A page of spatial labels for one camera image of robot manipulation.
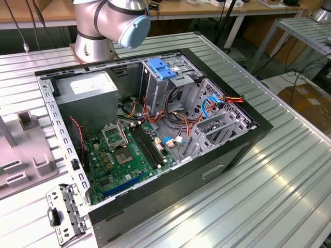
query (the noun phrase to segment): ram slot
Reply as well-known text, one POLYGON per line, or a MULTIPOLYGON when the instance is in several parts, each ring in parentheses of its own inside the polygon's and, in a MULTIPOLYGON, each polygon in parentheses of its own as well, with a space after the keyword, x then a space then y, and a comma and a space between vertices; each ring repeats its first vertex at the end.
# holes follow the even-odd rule
POLYGON ((153 169, 159 164, 164 164, 162 157, 141 127, 135 127, 130 132, 153 169))
POLYGON ((159 154, 158 150, 155 148, 155 146, 153 145, 153 143, 150 141, 150 139, 148 138, 148 136, 146 135, 146 133, 144 132, 144 130, 141 127, 139 127, 138 128, 138 132, 140 133, 141 137, 145 140, 145 142, 148 145, 148 147, 150 147, 151 152, 153 154, 153 157, 158 162, 158 164, 164 164, 164 161, 163 161, 161 155, 159 154))
POLYGON ((158 163, 157 163, 157 161, 154 160, 153 155, 151 154, 151 152, 150 152, 149 148, 147 147, 147 145, 145 144, 144 140, 140 137, 140 134, 137 132, 136 129, 131 129, 130 133, 132 134, 134 140, 136 141, 139 148, 145 155, 145 157, 146 157, 147 161, 149 162, 149 164, 151 165, 151 167, 153 169, 156 169, 158 163))

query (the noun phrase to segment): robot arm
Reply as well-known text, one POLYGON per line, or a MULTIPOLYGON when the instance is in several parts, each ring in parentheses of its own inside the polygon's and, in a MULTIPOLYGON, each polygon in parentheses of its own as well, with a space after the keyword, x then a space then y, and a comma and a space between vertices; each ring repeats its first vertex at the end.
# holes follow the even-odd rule
POLYGON ((76 56, 84 62, 111 58, 110 41, 136 48, 151 22, 143 0, 74 0, 77 19, 76 56))

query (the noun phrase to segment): connector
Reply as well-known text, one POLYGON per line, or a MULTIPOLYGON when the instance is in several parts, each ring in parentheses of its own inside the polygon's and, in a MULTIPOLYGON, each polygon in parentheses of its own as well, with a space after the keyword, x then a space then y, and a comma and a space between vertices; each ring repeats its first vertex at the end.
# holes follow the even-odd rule
POLYGON ((29 52, 29 45, 24 42, 23 47, 24 47, 24 51, 26 51, 28 53, 29 52))

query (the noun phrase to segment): slotted aluminum surface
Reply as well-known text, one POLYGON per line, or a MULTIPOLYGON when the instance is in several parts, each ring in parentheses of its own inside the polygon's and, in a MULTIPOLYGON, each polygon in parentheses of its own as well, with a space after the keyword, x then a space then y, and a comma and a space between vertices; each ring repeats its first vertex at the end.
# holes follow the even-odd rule
MULTIPOLYGON (((331 231, 330 140, 194 33, 152 37, 120 57, 190 48, 274 126, 240 164, 110 247, 318 247, 331 231)), ((33 71, 77 64, 68 49, 0 57, 0 114, 38 116, 59 176, 0 201, 3 247, 58 247, 45 193, 70 183, 33 71)), ((69 247, 96 247, 91 232, 69 247)))
POLYGON ((320 24, 306 17, 281 19, 277 25, 321 54, 331 53, 331 45, 326 42, 331 37, 331 24, 320 24))

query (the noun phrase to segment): side panel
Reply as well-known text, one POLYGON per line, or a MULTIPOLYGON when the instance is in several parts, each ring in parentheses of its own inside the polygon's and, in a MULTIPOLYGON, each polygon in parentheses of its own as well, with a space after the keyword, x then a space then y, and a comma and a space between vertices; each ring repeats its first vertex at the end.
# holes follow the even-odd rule
POLYGON ((105 246, 138 224, 166 209, 177 201, 219 177, 225 168, 235 165, 242 151, 249 150, 254 142, 243 144, 223 156, 205 164, 192 173, 179 178, 162 189, 122 209, 93 225, 98 246, 105 246))

